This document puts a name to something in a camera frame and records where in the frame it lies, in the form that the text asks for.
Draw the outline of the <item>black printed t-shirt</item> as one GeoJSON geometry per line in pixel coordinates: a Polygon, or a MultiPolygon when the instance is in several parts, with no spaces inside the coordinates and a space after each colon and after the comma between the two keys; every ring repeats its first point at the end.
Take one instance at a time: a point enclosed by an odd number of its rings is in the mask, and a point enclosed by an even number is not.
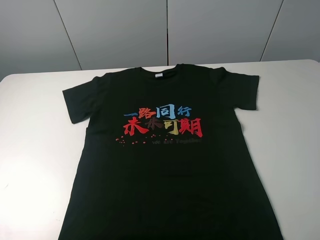
{"type": "Polygon", "coordinates": [[[63,91],[88,120],[61,240],[281,240],[235,110],[259,76],[178,64],[63,91]]]}

